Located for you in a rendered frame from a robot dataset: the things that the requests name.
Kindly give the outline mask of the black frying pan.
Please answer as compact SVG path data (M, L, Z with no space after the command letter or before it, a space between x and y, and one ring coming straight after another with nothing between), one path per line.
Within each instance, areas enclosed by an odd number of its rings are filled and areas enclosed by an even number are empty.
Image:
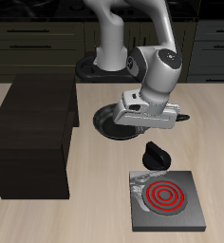
M131 140L136 136L138 136L139 134L143 134L146 130L151 128L151 127L137 127L132 125L115 124L113 121L113 113L116 105L117 105L116 103L112 103L101 108L95 113L93 117L94 127L103 136L111 140ZM152 116L160 115L163 112L162 111L160 114L156 114L151 112L149 106L143 107L142 105L135 104L135 103L129 106L124 105L124 107L129 111L146 113ZM176 122L183 122L189 119L190 119L189 115L178 113Z

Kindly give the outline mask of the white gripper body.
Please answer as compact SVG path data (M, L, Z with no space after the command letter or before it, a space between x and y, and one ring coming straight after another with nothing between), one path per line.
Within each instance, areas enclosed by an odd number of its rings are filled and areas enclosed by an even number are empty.
M180 107L177 104L167 103L160 115L152 116L146 113L127 110L122 101L114 109L113 121L115 124L132 125L137 127L151 127L171 129L174 127Z

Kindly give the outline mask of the dark kitchen cupboards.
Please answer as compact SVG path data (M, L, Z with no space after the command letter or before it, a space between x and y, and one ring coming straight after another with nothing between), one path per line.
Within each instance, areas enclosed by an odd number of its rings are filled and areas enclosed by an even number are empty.
M224 83L224 0L166 0L182 83ZM101 42L84 0L0 0L0 83L18 73L73 73Z

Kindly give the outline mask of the round black stove knob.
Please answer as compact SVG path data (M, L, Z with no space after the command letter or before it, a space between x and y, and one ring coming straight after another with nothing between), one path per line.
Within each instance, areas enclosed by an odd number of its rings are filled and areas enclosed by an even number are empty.
M159 148L152 141L149 141L146 143L142 163L151 171L167 170L171 165L171 157L166 151Z

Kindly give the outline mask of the dark wooden cabinet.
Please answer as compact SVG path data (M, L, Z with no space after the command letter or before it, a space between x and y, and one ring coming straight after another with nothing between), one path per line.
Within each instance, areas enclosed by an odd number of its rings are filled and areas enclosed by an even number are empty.
M78 125L72 74L18 74L0 106L0 197L68 199L66 165Z

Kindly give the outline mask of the dark grey stove plate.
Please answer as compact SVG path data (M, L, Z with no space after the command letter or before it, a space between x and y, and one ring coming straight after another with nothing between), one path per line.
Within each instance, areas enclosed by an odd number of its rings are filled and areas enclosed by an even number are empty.
M133 232L204 232L191 171L130 171Z

